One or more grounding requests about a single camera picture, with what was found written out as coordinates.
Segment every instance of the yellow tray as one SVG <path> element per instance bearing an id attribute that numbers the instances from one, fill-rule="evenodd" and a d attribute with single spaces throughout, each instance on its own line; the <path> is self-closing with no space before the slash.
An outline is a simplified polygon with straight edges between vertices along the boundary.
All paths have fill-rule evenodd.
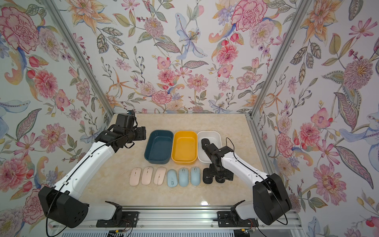
<path id="1" fill-rule="evenodd" d="M 175 133 L 171 158 L 178 165 L 193 165 L 197 158 L 197 134 L 192 131 Z"/>

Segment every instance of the wall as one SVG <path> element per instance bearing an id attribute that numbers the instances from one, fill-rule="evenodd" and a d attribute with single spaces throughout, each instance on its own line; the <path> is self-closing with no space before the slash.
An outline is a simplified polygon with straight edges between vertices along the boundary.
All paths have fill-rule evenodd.
<path id="1" fill-rule="evenodd" d="M 16 3 L 0 1 L 0 236 L 45 236 L 38 192 L 68 173 L 110 116 L 39 1 Z"/>
<path id="2" fill-rule="evenodd" d="M 309 237 L 377 237 L 379 2 L 313 3 L 258 129 Z"/>
<path id="3" fill-rule="evenodd" d="M 296 0 L 56 1 L 117 113 L 248 112 Z"/>

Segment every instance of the dark teal tray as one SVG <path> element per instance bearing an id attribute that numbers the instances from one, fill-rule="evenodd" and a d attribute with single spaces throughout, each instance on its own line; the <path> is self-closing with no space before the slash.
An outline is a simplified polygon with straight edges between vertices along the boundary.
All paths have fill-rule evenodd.
<path id="1" fill-rule="evenodd" d="M 155 130 L 146 145 L 145 159 L 151 164 L 163 165 L 171 158 L 174 134 L 168 130 Z"/>

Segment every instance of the white tray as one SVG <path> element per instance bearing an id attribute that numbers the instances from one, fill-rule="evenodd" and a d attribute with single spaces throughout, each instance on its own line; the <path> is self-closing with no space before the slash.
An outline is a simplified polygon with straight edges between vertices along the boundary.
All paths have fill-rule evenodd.
<path id="1" fill-rule="evenodd" d="M 197 134 L 197 157 L 199 158 L 199 161 L 201 161 L 204 164 L 210 164 L 212 163 L 203 148 L 201 147 L 201 140 L 203 138 L 209 139 L 209 142 L 212 144 L 214 143 L 217 148 L 222 147 L 221 143 L 221 136 L 218 132 L 215 131 L 201 131 Z"/>

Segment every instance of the wire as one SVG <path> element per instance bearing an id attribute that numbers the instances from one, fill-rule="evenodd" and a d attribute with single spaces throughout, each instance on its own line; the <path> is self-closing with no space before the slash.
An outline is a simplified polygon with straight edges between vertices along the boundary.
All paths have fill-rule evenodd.
<path id="1" fill-rule="evenodd" d="M 279 203 L 279 207 L 280 207 L 280 209 L 282 210 L 282 213 L 283 213 L 283 215 L 284 215 L 284 217 L 285 217 L 286 223 L 284 224 L 283 222 L 281 222 L 281 221 L 279 221 L 279 220 L 276 220 L 276 221 L 279 222 L 279 223 L 281 223 L 281 224 L 283 224 L 283 225 L 285 225 L 285 226 L 288 225 L 288 219 L 287 219 L 287 216 L 286 216 L 286 214 L 285 214 L 285 212 L 284 212 L 284 210 L 283 210 L 283 208 L 282 208 L 282 205 L 280 204 L 278 198 L 276 197 L 275 193 L 271 190 L 270 185 L 268 185 L 267 181 L 266 181 L 262 176 L 260 176 L 257 172 L 255 172 L 254 170 L 250 169 L 250 168 L 247 167 L 244 163 L 242 163 L 241 161 L 239 161 L 239 160 L 236 158 L 236 155 L 234 154 L 234 144 L 233 144 L 232 140 L 230 140 L 230 138 L 227 137 L 227 138 L 225 138 L 226 146 L 228 146 L 228 141 L 227 141 L 227 139 L 229 139 L 229 141 L 230 141 L 230 142 L 232 143 L 232 145 L 233 145 L 233 155 L 234 155 L 234 158 L 235 158 L 238 162 L 240 162 L 243 166 L 245 166 L 247 169 L 253 171 L 256 175 L 258 175 L 258 176 L 259 176 L 259 177 L 260 177 L 260 178 L 266 183 L 267 187 L 270 189 L 271 193 L 274 195 L 276 201 Z"/>
<path id="2" fill-rule="evenodd" d="M 97 151 L 98 149 L 100 149 L 100 148 L 102 148 L 103 146 L 106 146 L 106 145 L 109 145 L 109 144 L 111 144 L 112 142 L 115 142 L 115 141 L 117 141 L 117 140 L 119 140 L 119 139 L 122 139 L 122 138 L 124 138 L 124 137 L 127 137 L 128 135 L 125 135 L 125 136 L 122 136 L 122 137 L 119 137 L 119 138 L 117 138 L 117 139 L 115 139 L 115 140 L 113 140 L 113 141 L 110 141 L 110 142 L 108 142 L 108 143 L 105 143 L 105 144 L 103 144 L 103 145 L 101 145 L 101 146 L 99 146 L 98 148 L 96 148 L 91 154 L 89 154 L 84 160 L 83 160 L 83 162 L 82 163 L 80 163 L 79 165 L 78 165 L 78 167 L 71 173 L 71 175 L 67 178 L 67 180 L 66 180 L 66 182 L 71 178 L 71 176 L 75 173 L 75 171 L 77 171 L 78 170 L 78 168 L 89 158 L 89 157 L 91 157 L 92 156 L 92 154 L 95 152 L 95 151 Z M 53 203 L 54 203 L 54 201 L 56 200 L 56 198 L 57 198 L 57 196 L 58 196 L 58 194 L 60 193 L 60 191 L 62 190 L 62 188 L 65 186 L 65 184 L 63 184 L 62 185 L 62 187 L 58 190 L 58 192 L 55 194 L 55 196 L 54 196 L 54 198 L 53 198 L 53 201 L 51 202 L 51 204 L 50 204 L 50 207 L 49 207 L 49 210 L 47 211 L 47 215 L 46 215 L 46 235 L 47 235 L 47 237 L 55 237 L 55 236 L 57 236 L 57 235 L 59 235 L 60 233 L 62 233 L 62 231 L 64 231 L 64 229 L 66 229 L 67 228 L 67 226 L 65 226 L 64 228 L 63 228 L 63 230 L 61 230 L 58 234 L 56 234 L 56 235 L 49 235 L 49 230 L 47 229 L 47 224 L 48 224 L 48 219 L 49 219 L 49 213 L 50 213 L 50 210 L 51 210 L 51 207 L 53 206 Z"/>

